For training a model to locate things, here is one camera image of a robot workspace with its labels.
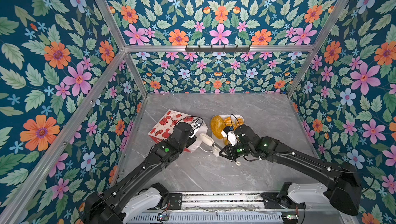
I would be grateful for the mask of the red white paper bag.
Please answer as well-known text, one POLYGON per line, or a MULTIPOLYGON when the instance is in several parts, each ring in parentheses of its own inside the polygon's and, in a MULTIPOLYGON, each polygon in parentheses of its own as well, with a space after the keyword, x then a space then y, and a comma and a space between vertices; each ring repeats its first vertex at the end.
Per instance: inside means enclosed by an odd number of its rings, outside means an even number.
POLYGON ((184 114, 174 110, 168 110, 159 122, 149 131, 148 136, 156 143, 170 138, 175 130, 180 129, 181 123, 187 123, 193 130, 193 135, 184 149, 185 152, 193 153, 202 144, 201 134, 206 134, 208 127, 202 118, 184 114))

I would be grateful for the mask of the yellow oval fake bread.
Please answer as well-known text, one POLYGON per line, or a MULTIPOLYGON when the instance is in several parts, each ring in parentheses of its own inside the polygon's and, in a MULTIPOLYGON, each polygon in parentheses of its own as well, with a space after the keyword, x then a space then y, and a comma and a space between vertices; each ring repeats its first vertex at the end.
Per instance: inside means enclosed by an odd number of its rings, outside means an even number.
POLYGON ((222 132, 225 127, 226 127, 225 121, 223 120, 223 118, 221 116, 216 115, 211 119, 210 128, 211 128, 212 134, 217 139, 224 138, 224 136, 222 135, 222 132))

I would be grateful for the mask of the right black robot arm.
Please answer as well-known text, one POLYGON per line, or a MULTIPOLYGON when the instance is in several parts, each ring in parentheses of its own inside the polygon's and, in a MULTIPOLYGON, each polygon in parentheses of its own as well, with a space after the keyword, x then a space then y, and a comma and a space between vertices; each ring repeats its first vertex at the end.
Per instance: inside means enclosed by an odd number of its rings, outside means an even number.
POLYGON ((226 127, 220 136, 227 139, 229 144, 221 147, 206 134, 200 134, 198 138, 204 144, 215 147, 220 157, 232 162, 236 162, 240 157, 246 159, 252 156, 253 161, 266 160, 281 164, 317 181, 311 184, 285 182, 274 198, 262 193, 264 200, 277 203, 283 208, 304 203, 329 204, 346 215, 358 215, 362 184, 353 165, 321 161, 275 138, 259 137, 247 125, 241 125, 236 129, 226 127))

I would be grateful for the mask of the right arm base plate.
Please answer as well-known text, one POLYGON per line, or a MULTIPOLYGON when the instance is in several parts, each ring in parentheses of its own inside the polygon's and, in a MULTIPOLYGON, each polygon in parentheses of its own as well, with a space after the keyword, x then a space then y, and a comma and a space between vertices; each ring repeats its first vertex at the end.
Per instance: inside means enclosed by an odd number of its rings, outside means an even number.
POLYGON ((279 192, 263 192, 260 194, 266 209, 305 209, 305 203, 294 203, 286 195, 279 192))

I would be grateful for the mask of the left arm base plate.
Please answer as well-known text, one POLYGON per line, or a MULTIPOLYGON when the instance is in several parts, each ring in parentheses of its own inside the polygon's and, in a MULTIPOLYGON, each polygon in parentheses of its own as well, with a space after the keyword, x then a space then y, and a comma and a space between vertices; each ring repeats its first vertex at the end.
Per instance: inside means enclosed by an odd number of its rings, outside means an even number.
POLYGON ((149 208, 148 210, 181 210, 183 203, 182 193, 170 193, 169 196, 162 198, 157 206, 149 208))

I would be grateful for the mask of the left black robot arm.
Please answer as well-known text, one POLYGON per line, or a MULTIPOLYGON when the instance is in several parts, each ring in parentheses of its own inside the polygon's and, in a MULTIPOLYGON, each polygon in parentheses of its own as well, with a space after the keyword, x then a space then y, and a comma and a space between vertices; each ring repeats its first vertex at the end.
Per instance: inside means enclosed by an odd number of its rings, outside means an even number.
POLYGON ((88 196, 80 217, 82 223, 126 224, 148 209, 164 206, 169 192, 160 183, 145 192, 141 190, 196 141, 200 128, 200 124, 177 123, 172 134, 153 145, 143 162, 120 182, 100 194, 88 196))

